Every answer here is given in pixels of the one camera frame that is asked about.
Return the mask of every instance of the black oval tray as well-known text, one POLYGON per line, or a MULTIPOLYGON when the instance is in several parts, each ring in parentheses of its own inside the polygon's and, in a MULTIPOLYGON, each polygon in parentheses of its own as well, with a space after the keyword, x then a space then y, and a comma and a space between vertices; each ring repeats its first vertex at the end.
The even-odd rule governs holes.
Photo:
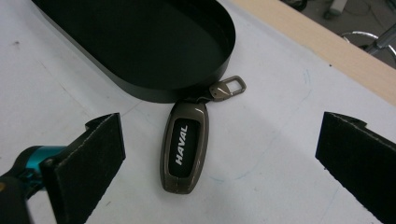
POLYGON ((235 30, 214 0, 33 0, 131 95, 172 103, 218 81, 235 30))

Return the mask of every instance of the floor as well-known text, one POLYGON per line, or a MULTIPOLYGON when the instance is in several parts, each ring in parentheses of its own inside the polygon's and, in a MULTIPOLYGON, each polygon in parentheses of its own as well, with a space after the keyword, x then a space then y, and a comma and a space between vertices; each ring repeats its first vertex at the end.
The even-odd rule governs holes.
MULTIPOLYGON (((396 11, 392 10, 387 0, 348 0, 340 16, 325 19, 324 14, 331 4, 332 0, 308 0, 302 13, 339 35, 351 31, 381 35, 396 23, 396 11)), ((356 35, 351 36, 349 40, 357 46, 373 41, 356 35)), ((396 40, 391 45, 396 48, 396 40)), ((375 57, 396 68, 396 62, 387 50, 382 50, 375 57)))

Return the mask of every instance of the key fob case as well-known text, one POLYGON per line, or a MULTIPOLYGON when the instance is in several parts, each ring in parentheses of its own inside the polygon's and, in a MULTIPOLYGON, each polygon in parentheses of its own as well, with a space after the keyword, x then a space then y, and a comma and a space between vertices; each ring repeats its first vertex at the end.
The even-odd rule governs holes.
POLYGON ((190 193, 204 166, 209 133, 205 104, 177 102, 163 137, 161 182, 166 191, 190 193))

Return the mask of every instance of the white tabletop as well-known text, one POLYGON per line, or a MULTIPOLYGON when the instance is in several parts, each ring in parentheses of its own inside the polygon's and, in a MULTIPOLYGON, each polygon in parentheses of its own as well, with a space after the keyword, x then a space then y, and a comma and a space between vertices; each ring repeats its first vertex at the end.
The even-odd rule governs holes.
MULTIPOLYGON (((120 112, 127 159, 87 223, 379 223, 315 158, 324 111, 396 142, 396 107, 227 0, 236 44, 224 77, 245 93, 209 103, 204 170, 189 195, 165 192, 170 104, 125 93, 29 0, 0 1, 0 173, 30 146, 65 146, 120 112)), ((35 223, 55 223, 45 191, 35 223)))

